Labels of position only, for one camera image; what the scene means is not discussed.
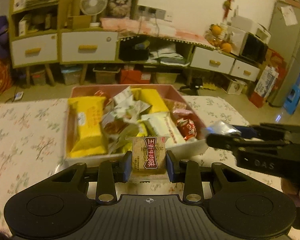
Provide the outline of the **right hand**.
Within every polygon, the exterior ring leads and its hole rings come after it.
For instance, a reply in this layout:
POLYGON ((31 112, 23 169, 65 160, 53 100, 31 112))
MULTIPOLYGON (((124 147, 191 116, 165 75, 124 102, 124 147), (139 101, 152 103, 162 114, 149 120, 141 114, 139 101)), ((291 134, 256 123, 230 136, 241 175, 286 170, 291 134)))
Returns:
POLYGON ((296 207, 300 207, 300 186, 288 179, 281 178, 281 190, 294 202, 296 207))

